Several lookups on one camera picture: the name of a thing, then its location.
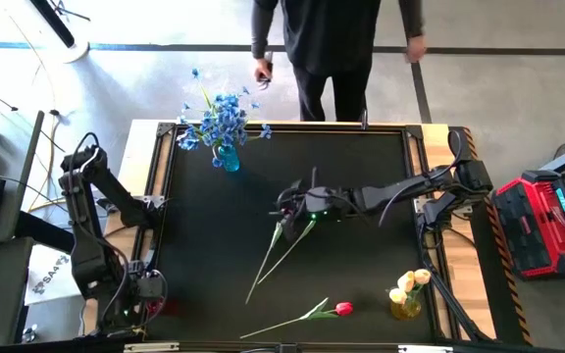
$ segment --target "yellow flower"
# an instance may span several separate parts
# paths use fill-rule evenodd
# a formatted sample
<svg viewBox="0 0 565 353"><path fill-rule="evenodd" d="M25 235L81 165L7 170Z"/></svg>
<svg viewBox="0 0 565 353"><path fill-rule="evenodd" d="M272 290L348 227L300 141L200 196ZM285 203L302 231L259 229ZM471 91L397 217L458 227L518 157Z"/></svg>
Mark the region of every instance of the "yellow flower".
<svg viewBox="0 0 565 353"><path fill-rule="evenodd" d="M413 271L407 271L406 274L398 279L398 288L405 292L410 292L413 289L413 284L415 284Z"/></svg>
<svg viewBox="0 0 565 353"><path fill-rule="evenodd" d="M389 291L389 299L396 304L404 304L407 301L407 293L400 288L394 288Z"/></svg>
<svg viewBox="0 0 565 353"><path fill-rule="evenodd" d="M415 274L413 274L413 277L415 278L416 283L427 284L429 280L431 280L431 273L428 270L420 269L416 270Z"/></svg>

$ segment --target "wooden table frame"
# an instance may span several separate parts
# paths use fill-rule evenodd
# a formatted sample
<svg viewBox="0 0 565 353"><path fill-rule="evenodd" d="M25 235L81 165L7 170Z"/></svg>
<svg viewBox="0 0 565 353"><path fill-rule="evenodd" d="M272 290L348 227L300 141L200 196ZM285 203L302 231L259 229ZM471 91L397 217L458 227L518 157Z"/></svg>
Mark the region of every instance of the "wooden table frame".
<svg viewBox="0 0 565 353"><path fill-rule="evenodd" d="M271 125L297 125L294 122L267 122ZM342 127L348 130L358 127L356 123L302 123L307 126ZM176 144L175 121L149 121L134 120L130 127L128 143L122 160L119 181L132 195L166 195L171 183L171 173L167 173L173 160ZM425 172L435 166L449 165L453 155L448 148L446 125L400 125L377 124L372 126L392 126L407 132L409 145L405 151L410 153L412 172L414 175ZM121 227L119 215L109 217L106 232ZM453 218L452 226L456 230L473 239L470 223ZM109 241L124 251L132 254L134 259L151 260L154 246L150 249L151 239L160 234L153 234L152 230L143 232L136 228L125 229L114 234ZM429 245L433 239L428 236ZM446 231L443 243L438 251L431 250L432 260L439 269L444 269L448 275L447 283L455 297L479 329L490 337L495 337L495 331L488 305L486 289L481 274L477 251L465 239ZM447 310L443 298L436 291L434 305L437 307L437 322L441 332L446 338L467 339L465 333L460 332L454 317ZM97 318L96 303L87 302L84 312L85 332L90 332L95 327Z"/></svg>

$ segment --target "person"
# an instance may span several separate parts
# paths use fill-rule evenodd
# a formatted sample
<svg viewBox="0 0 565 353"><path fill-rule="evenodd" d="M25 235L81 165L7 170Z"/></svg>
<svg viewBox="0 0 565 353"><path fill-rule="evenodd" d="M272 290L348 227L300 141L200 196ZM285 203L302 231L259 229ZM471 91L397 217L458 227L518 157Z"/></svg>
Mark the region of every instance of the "person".
<svg viewBox="0 0 565 353"><path fill-rule="evenodd" d="M422 0L399 0L408 36L407 57L418 62L426 52ZM265 60L267 36L279 0L252 4L252 56L257 78L272 78ZM293 64L302 121L325 120L321 97L333 78L339 122L358 122L366 109L365 89L381 0L281 0L284 47Z"/></svg>

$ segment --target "hand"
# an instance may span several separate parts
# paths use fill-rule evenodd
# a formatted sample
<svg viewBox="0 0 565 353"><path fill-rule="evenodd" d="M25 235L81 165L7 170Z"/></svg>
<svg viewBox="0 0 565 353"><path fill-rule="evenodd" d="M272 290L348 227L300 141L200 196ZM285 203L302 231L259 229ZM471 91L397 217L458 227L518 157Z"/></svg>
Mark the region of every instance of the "hand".
<svg viewBox="0 0 565 353"><path fill-rule="evenodd" d="M256 69L254 69L254 77L257 81L260 80L261 76L265 76L272 79L272 72L267 68L268 61L265 59L256 59Z"/></svg>
<svg viewBox="0 0 565 353"><path fill-rule="evenodd" d="M427 41L424 35L409 38L409 45L407 47L407 61L409 63L417 63L422 59L427 52Z"/></svg>

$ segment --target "glass vase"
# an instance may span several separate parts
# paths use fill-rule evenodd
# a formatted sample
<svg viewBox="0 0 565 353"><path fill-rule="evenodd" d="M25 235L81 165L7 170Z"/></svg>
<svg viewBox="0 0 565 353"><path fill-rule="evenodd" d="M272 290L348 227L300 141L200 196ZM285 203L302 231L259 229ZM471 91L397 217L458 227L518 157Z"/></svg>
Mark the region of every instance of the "glass vase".
<svg viewBox="0 0 565 353"><path fill-rule="evenodd" d="M226 172L236 172L239 170L239 157L236 155L234 146L220 146L219 158Z"/></svg>
<svg viewBox="0 0 565 353"><path fill-rule="evenodd" d="M391 303L391 313L399 320L412 320L422 311L422 305L417 298L407 298L404 304Z"/></svg>

